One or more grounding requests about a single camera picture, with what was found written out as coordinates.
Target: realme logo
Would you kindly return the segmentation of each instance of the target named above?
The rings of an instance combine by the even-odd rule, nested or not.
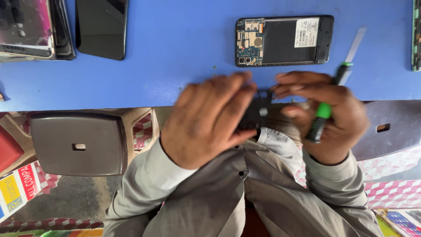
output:
[[[0,180],[0,190],[3,194],[4,201],[6,201],[9,212],[22,204],[21,194],[16,184],[15,176],[10,175]]]

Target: person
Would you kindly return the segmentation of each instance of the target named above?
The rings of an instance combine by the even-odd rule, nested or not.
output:
[[[368,127],[364,105],[325,74],[276,80],[278,98],[308,98],[308,110],[281,110],[299,131],[302,154],[282,132],[262,127],[253,142],[256,130],[236,130],[256,92],[250,72],[190,84],[159,141],[130,163],[103,236],[383,236],[351,152]],[[320,102],[331,105],[332,118],[316,144],[304,136]],[[303,160],[306,188],[293,177]]]

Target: disassembled smartphone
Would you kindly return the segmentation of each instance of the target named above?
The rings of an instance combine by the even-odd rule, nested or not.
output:
[[[419,10],[421,9],[421,1],[414,0],[414,11],[412,14],[412,71],[418,72],[421,70],[421,19]]]
[[[333,16],[241,18],[235,25],[238,67],[322,64],[329,59]]]

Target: gray stool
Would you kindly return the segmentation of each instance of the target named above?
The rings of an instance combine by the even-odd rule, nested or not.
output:
[[[371,126],[352,148],[358,161],[420,145],[421,100],[382,100],[365,107]]]
[[[122,118],[100,113],[39,113],[31,116],[35,152],[45,173],[121,175],[127,168]]]

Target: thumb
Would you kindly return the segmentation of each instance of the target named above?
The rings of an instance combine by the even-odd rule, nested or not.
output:
[[[256,129],[237,131],[230,137],[230,139],[226,143],[226,147],[230,148],[235,145],[242,144],[247,139],[256,136],[256,134],[257,134]]]
[[[292,123],[298,128],[301,135],[307,134],[310,130],[312,119],[309,112],[298,106],[285,106],[281,113],[292,120]]]

